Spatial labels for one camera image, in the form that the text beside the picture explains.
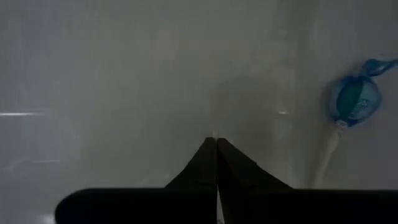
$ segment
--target black object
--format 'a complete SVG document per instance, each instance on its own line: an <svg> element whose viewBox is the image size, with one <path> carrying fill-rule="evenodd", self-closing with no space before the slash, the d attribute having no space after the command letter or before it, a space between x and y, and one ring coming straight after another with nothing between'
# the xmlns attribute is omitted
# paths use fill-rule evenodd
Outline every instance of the black object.
<svg viewBox="0 0 398 224"><path fill-rule="evenodd" d="M398 220L398 192L295 190L225 139L207 138L162 189L88 189L60 202L58 224L216 223L220 193L226 224L358 223Z"/></svg>

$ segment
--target white wall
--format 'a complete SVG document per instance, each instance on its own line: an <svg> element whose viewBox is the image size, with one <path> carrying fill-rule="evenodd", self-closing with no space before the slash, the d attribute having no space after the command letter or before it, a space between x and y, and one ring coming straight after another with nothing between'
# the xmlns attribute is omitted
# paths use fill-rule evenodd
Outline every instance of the white wall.
<svg viewBox="0 0 398 224"><path fill-rule="evenodd" d="M0 223L85 187L163 186L205 137L307 187L329 84L398 57L394 0L0 1ZM324 187L398 188L395 73Z"/></svg>

